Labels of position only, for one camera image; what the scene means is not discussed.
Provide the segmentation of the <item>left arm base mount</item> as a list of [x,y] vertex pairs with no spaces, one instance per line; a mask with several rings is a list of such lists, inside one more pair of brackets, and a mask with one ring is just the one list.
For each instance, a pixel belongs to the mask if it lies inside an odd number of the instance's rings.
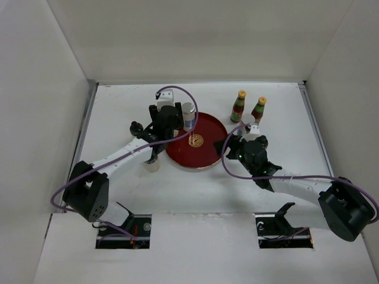
[[119,202],[110,204],[92,227],[97,230],[96,249],[150,248],[152,216],[134,214]]

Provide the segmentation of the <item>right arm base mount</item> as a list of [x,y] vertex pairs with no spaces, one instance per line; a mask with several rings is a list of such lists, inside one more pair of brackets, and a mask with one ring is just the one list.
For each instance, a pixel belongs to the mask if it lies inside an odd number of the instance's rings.
[[294,206],[288,202],[276,212],[255,214],[260,249],[312,249],[313,240],[307,227],[292,227],[285,218]]

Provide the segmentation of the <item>silver lid jar large beads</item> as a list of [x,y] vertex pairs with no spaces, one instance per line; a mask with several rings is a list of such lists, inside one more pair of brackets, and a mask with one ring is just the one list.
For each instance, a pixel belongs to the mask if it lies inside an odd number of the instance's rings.
[[240,123],[252,125],[255,123],[255,117],[251,114],[243,114]]

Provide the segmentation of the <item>silver lid jar small beads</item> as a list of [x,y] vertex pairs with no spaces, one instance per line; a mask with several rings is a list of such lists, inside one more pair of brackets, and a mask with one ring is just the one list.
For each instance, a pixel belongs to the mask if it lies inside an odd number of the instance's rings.
[[190,132],[195,124],[195,106],[191,102],[186,102],[182,104],[182,114],[184,126],[183,130],[186,132]]

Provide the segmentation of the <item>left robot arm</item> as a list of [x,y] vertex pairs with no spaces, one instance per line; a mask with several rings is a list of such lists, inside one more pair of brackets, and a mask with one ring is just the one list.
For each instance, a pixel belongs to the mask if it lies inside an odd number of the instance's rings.
[[86,172],[90,174],[70,184],[63,193],[63,201],[87,221],[110,222],[122,236],[133,229],[132,213],[119,203],[109,202],[112,183],[133,167],[154,162],[167,148],[166,140],[172,139],[184,125],[179,102],[161,108],[150,105],[149,112],[152,122],[146,128],[136,121],[131,123],[133,139],[126,146],[97,162],[77,163],[70,181]]

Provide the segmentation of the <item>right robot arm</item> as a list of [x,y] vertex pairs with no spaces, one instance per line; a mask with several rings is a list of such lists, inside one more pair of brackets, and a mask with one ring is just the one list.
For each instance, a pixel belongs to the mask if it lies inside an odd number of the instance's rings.
[[331,230],[353,242],[369,224],[378,221],[378,204],[347,178],[322,175],[294,175],[267,158],[264,135],[247,138],[230,134],[214,144],[223,159],[237,160],[249,173],[247,179],[264,190],[284,193],[317,206],[322,218],[306,216],[307,227]]

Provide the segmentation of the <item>yellow cap sauce bottle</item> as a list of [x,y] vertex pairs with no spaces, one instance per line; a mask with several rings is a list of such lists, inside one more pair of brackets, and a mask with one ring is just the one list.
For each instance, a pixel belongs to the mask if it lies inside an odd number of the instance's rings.
[[233,105],[232,113],[230,115],[231,122],[233,123],[240,122],[243,112],[244,112],[244,108],[245,108],[245,98],[246,98],[246,91],[240,90],[235,100],[235,103]]
[[259,125],[259,123],[260,123],[260,121],[263,117],[263,114],[264,114],[266,102],[267,102],[266,97],[264,97],[264,96],[259,97],[257,104],[255,105],[254,109],[252,110],[251,115],[255,119],[255,124]]

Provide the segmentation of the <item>black cap spice grinder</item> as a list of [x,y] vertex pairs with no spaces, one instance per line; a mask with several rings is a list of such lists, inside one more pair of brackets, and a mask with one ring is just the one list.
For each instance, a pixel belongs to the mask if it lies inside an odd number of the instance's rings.
[[143,163],[144,168],[149,172],[157,172],[160,168],[159,158],[150,159]]
[[137,121],[131,122],[129,131],[132,136],[137,137],[143,130],[144,130],[144,127],[141,125],[141,123]]
[[268,147],[268,140],[265,135],[261,135],[256,138],[257,141],[259,141],[264,149],[267,149]]

